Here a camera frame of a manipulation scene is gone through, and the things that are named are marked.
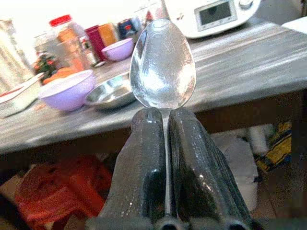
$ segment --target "spoon bowl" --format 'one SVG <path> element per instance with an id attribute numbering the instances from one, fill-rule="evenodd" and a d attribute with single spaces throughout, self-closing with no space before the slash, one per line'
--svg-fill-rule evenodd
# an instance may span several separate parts
<path id="1" fill-rule="evenodd" d="M 146 107 L 176 109 L 191 97 L 196 83 L 193 56 L 169 20 L 153 21 L 142 32 L 132 54 L 130 83 Z"/>

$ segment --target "metal spoon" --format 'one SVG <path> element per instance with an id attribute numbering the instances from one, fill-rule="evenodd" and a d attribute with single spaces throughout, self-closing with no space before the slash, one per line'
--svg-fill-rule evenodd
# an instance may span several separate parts
<path id="1" fill-rule="evenodd" d="M 181 31 L 169 20 L 159 19 L 142 32 L 132 54 L 130 84 L 145 107 L 161 109 L 165 137 L 165 215 L 175 216 L 168 119 L 172 109 L 183 106 L 196 83 L 193 56 Z"/>

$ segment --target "purple bowl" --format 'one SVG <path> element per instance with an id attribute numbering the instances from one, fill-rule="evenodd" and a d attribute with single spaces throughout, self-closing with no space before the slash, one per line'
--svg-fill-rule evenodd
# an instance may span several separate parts
<path id="1" fill-rule="evenodd" d="M 103 48 L 101 52 L 111 61 L 122 61 L 132 54 L 133 47 L 133 39 L 130 37 Z"/>
<path id="2" fill-rule="evenodd" d="M 38 97 L 52 108 L 73 111 L 84 104 L 94 86 L 93 71 L 85 70 L 47 84 Z"/>

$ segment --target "metal bowl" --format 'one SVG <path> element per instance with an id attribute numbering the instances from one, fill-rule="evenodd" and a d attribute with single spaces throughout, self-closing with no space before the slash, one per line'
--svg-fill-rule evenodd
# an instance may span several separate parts
<path id="1" fill-rule="evenodd" d="M 85 98 L 85 104 L 97 109 L 114 109 L 135 101 L 129 72 L 117 75 L 96 86 Z"/>

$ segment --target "table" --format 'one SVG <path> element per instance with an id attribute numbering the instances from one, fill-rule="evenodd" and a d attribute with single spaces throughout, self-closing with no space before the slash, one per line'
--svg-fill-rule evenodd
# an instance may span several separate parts
<path id="1" fill-rule="evenodd" d="M 300 209 L 307 175 L 307 36 L 276 24 L 249 23 L 210 38 L 191 40 L 197 73 L 185 105 L 209 132 L 292 119 L 293 207 Z M 129 70 L 130 60 L 95 70 L 98 81 Z M 0 120 L 0 168 L 54 161 L 88 152 L 118 152 L 139 102 L 113 111 L 83 107 L 71 113 L 36 102 Z"/>

